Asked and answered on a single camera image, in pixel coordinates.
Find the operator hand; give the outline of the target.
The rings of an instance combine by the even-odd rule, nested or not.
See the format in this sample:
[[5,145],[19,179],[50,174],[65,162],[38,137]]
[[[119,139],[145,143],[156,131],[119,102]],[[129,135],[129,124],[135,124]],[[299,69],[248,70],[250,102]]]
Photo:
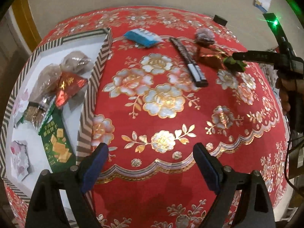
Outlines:
[[291,109],[289,93],[291,93],[291,91],[297,91],[303,99],[303,87],[303,80],[285,80],[278,77],[276,88],[279,89],[279,97],[281,99],[282,112],[284,115],[286,115]]

